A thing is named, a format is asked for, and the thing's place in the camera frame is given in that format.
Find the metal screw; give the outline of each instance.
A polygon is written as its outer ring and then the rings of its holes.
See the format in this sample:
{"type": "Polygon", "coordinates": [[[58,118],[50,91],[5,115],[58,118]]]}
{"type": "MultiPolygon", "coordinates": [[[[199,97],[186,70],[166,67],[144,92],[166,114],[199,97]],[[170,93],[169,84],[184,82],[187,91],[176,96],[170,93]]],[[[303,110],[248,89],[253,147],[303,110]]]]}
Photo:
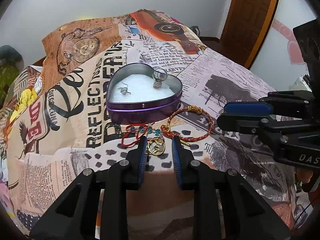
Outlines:
{"type": "Polygon", "coordinates": [[[192,166],[194,166],[194,167],[197,167],[197,166],[200,165],[200,161],[198,161],[198,160],[192,160],[190,164],[191,164],[192,166]]]}
{"type": "Polygon", "coordinates": [[[238,174],[238,172],[235,169],[229,169],[228,170],[228,174],[230,176],[236,176],[238,174]]]}
{"type": "Polygon", "coordinates": [[[288,141],[289,141],[289,138],[288,138],[287,136],[283,135],[283,136],[280,137],[280,141],[282,141],[282,142],[288,142],[288,141]]]}
{"type": "Polygon", "coordinates": [[[121,166],[127,166],[127,165],[129,164],[129,161],[128,161],[128,160],[121,160],[121,161],[119,162],[119,164],[120,164],[121,166]]]}
{"type": "Polygon", "coordinates": [[[82,171],[82,173],[83,173],[84,176],[89,176],[92,173],[92,170],[91,169],[84,169],[82,171]]]}

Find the black spot pattern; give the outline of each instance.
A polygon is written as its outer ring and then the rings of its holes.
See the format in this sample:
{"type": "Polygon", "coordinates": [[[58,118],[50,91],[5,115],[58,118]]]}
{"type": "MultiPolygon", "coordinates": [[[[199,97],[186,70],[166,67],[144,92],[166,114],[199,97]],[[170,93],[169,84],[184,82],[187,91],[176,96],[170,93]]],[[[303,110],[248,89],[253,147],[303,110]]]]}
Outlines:
{"type": "Polygon", "coordinates": [[[193,152],[192,154],[193,154],[193,156],[199,157],[199,156],[202,156],[202,155],[203,155],[203,151],[193,152]]]}
{"type": "Polygon", "coordinates": [[[198,144],[191,144],[190,145],[190,150],[196,150],[199,149],[199,145],[198,144]]]}
{"type": "Polygon", "coordinates": [[[29,214],[25,214],[21,212],[21,210],[17,210],[17,217],[20,220],[20,222],[28,229],[31,230],[31,228],[38,222],[40,217],[33,217],[29,214]]]}
{"type": "Polygon", "coordinates": [[[117,152],[115,150],[106,150],[106,154],[107,155],[114,155],[116,154],[117,152]]]}
{"type": "Polygon", "coordinates": [[[107,160],[107,164],[110,165],[110,166],[112,166],[116,162],[117,162],[116,160],[107,160]]]}
{"type": "Polygon", "coordinates": [[[164,153],[164,154],[159,155],[158,158],[160,158],[161,160],[164,160],[164,159],[166,159],[168,156],[169,156],[168,153],[164,153]]]}
{"type": "Polygon", "coordinates": [[[146,164],[146,171],[153,171],[155,167],[153,165],[146,164]]]}
{"type": "Polygon", "coordinates": [[[92,158],[92,157],[91,157],[89,154],[87,154],[87,153],[85,153],[84,156],[86,156],[88,160],[90,160],[90,159],[92,158]]]}
{"type": "Polygon", "coordinates": [[[128,155],[128,153],[126,153],[126,152],[121,152],[121,153],[120,153],[120,157],[121,157],[121,158],[126,158],[127,155],[128,155]]]}
{"type": "Polygon", "coordinates": [[[122,149],[122,150],[123,150],[123,149],[124,149],[124,150],[127,149],[127,147],[121,146],[121,143],[118,143],[118,144],[117,144],[117,147],[118,147],[119,149],[122,149]]]}
{"type": "Polygon", "coordinates": [[[170,161],[170,162],[168,162],[168,163],[161,163],[161,166],[162,166],[163,168],[171,168],[171,166],[172,166],[172,161],[170,161]]]}
{"type": "Polygon", "coordinates": [[[181,132],[183,135],[190,135],[191,134],[191,131],[188,131],[188,130],[182,130],[181,132]]]}

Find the newspaper print fabric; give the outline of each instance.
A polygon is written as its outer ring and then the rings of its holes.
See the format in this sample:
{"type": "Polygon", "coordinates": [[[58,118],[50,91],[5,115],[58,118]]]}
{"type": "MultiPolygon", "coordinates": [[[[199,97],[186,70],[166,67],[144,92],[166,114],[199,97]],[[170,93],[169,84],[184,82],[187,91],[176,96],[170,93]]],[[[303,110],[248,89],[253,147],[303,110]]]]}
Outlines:
{"type": "MultiPolygon", "coordinates": [[[[47,59],[42,94],[5,127],[4,136],[10,208],[26,234],[84,168],[108,169],[137,147],[121,147],[126,126],[113,123],[106,110],[109,81],[122,66],[143,62],[179,75],[184,85],[180,107],[199,104],[212,108],[214,119],[230,98],[255,100],[273,90],[248,70],[206,48],[187,27],[157,11],[139,10],[122,17],[72,22],[49,34],[44,44],[47,59]],[[165,33],[163,26],[173,28],[175,34],[165,33]],[[87,40],[92,33],[94,37],[103,33],[98,37],[98,49],[97,43],[87,40]],[[80,47],[74,47],[78,41],[82,41],[80,47]],[[241,85],[233,67],[249,77],[251,85],[241,85]],[[210,76],[195,84],[199,89],[186,91],[192,80],[183,75],[190,73],[190,68],[207,68],[210,76]]],[[[153,127],[157,129],[165,123],[163,120],[153,127]]],[[[171,122],[172,130],[191,137],[203,135],[207,126],[204,117],[191,113],[183,113],[171,122]]],[[[166,138],[165,143],[163,155],[148,158],[142,188],[127,193],[131,239],[192,238],[193,193],[178,189],[171,140],[166,138]]],[[[213,169],[238,170],[283,221],[293,226],[293,169],[265,155],[270,151],[257,137],[223,132],[215,125],[213,134],[193,143],[190,149],[196,159],[213,169]]]]}

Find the baseboard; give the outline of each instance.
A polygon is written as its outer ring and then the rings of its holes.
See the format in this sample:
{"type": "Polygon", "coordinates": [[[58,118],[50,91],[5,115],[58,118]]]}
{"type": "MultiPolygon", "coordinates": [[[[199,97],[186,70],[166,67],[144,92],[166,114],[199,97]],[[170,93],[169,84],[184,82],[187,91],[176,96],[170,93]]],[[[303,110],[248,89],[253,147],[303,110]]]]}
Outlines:
{"type": "Polygon", "coordinates": [[[217,37],[199,37],[199,39],[201,41],[216,41],[216,42],[220,42],[220,39],[218,39],[217,37]]]}

